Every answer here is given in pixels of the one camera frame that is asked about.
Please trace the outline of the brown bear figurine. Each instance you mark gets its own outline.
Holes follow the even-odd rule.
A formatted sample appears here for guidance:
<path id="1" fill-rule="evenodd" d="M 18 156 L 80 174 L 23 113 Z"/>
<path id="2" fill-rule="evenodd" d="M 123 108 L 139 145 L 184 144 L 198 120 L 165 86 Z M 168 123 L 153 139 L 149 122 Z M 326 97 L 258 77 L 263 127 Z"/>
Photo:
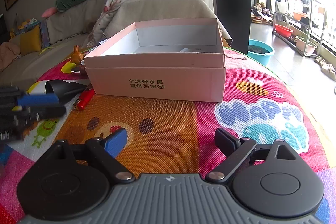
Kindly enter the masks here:
<path id="1" fill-rule="evenodd" d="M 79 51 L 79 46 L 74 46 L 73 53 L 71 55 L 71 62 L 76 66 L 80 66 L 83 60 L 83 54 Z"/>

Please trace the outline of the red lighter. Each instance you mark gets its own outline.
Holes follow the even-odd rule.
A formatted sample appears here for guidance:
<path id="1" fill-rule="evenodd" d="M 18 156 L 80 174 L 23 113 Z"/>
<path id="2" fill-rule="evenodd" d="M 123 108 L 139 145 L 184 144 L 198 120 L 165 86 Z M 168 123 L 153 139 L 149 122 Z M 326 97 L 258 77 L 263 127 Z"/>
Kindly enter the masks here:
<path id="1" fill-rule="evenodd" d="M 92 84 L 89 84 L 86 89 L 80 94 L 76 102 L 73 104 L 73 109 L 76 111 L 83 111 L 94 95 L 95 90 Z"/>

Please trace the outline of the grey slippers pair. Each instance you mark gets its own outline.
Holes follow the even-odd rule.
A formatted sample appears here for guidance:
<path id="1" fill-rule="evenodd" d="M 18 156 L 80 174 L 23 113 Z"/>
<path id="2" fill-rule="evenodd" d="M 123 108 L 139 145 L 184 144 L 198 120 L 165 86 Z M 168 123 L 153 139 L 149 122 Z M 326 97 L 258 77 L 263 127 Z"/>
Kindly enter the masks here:
<path id="1" fill-rule="evenodd" d="M 324 75 L 326 75 L 333 81 L 336 81 L 335 67 L 333 67 L 332 64 L 328 64 L 326 60 L 323 59 L 321 56 L 317 56 L 314 62 L 317 63 L 321 67 L 321 72 Z"/>

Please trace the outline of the red plastic basin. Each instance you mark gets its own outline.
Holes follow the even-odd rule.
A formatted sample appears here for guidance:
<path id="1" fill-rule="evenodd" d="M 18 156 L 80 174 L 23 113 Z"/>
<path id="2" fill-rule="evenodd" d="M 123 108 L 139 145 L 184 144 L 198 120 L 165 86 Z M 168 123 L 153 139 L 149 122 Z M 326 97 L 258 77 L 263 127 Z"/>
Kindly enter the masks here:
<path id="1" fill-rule="evenodd" d="M 284 38 L 289 38 L 293 34 L 293 30 L 280 24 L 275 24 L 274 30 L 277 34 L 283 36 Z"/>

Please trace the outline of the pink cardboard box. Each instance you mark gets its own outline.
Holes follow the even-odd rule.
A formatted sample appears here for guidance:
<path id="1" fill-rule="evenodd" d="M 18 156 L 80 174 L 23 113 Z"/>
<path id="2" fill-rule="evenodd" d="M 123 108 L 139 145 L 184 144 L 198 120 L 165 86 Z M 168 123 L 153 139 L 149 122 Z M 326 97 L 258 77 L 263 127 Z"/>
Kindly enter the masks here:
<path id="1" fill-rule="evenodd" d="M 135 22 L 84 57 L 96 94 L 222 102 L 225 54 L 215 18 Z"/>

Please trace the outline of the yellow cushion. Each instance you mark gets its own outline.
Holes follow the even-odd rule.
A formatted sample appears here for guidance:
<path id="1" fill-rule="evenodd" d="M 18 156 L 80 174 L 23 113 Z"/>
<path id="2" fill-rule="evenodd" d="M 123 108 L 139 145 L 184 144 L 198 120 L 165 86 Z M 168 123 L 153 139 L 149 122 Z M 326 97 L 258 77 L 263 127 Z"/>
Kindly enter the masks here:
<path id="1" fill-rule="evenodd" d="M 19 47 L 22 56 L 29 53 L 41 51 L 42 40 L 39 25 L 35 26 L 32 30 L 20 36 Z"/>

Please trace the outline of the beige covered sofa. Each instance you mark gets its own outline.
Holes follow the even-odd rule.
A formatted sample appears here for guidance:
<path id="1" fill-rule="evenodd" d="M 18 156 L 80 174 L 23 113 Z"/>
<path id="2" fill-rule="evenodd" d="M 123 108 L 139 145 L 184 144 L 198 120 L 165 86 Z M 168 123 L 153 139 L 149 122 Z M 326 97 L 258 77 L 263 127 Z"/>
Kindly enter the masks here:
<path id="1" fill-rule="evenodd" d="M 26 90 L 49 69 L 69 56 L 74 46 L 78 45 L 80 49 L 88 48 L 83 47 L 84 41 L 102 13 L 106 1 L 87 0 L 37 23 L 35 26 L 39 25 L 41 31 L 41 51 L 24 56 L 20 52 L 20 55 L 1 72 L 1 85 Z M 120 6 L 100 41 L 111 38 L 134 22 L 214 17 L 215 13 L 205 0 L 128 0 Z M 19 47 L 22 34 L 8 42 Z"/>

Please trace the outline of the colourful cartoon play mat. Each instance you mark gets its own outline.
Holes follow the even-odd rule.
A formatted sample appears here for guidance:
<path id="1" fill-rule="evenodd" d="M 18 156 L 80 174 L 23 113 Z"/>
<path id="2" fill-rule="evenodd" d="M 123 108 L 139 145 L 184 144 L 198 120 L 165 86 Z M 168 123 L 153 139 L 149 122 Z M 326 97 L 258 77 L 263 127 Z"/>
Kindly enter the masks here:
<path id="1" fill-rule="evenodd" d="M 219 127 L 259 143 L 286 140 L 324 184 L 317 217 L 335 223 L 335 152 L 319 134 L 310 113 L 274 71 L 236 51 L 225 54 L 221 103 L 96 95 L 84 110 L 77 111 L 68 103 L 63 117 L 35 124 L 22 141 L 4 145 L 1 223 L 23 218 L 17 184 L 58 139 L 78 144 L 124 128 L 127 143 L 118 160 L 134 174 L 206 174 L 224 160 L 214 143 Z"/>

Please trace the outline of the orange cloth on sofa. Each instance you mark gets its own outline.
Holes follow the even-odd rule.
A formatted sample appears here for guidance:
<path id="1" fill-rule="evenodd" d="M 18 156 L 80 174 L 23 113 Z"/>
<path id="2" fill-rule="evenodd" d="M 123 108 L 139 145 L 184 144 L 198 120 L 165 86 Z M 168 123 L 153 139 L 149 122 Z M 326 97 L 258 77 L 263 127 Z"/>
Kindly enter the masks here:
<path id="1" fill-rule="evenodd" d="M 6 69 L 18 56 L 20 48 L 12 42 L 4 42 L 0 47 L 0 71 Z"/>

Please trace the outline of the metal balcony shelf rack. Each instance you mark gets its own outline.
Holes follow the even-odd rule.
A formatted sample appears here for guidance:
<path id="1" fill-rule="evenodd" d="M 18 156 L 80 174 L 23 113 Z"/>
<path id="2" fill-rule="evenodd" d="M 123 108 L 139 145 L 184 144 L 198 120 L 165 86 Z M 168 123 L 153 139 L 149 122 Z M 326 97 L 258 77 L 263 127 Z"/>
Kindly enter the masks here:
<path id="1" fill-rule="evenodd" d="M 276 33 L 274 25 L 293 30 L 289 38 Z M 317 0 L 275 0 L 273 34 L 302 57 L 320 54 L 326 27 L 326 8 Z"/>

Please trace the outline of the teal plastic basin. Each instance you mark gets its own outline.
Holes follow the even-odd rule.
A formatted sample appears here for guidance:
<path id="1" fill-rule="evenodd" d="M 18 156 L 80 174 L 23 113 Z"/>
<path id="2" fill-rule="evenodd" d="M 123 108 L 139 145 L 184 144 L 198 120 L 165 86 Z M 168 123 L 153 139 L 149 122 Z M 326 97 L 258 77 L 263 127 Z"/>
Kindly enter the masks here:
<path id="1" fill-rule="evenodd" d="M 275 50 L 272 46 L 259 40 L 249 39 L 248 56 L 260 64 L 267 66 L 274 53 Z"/>

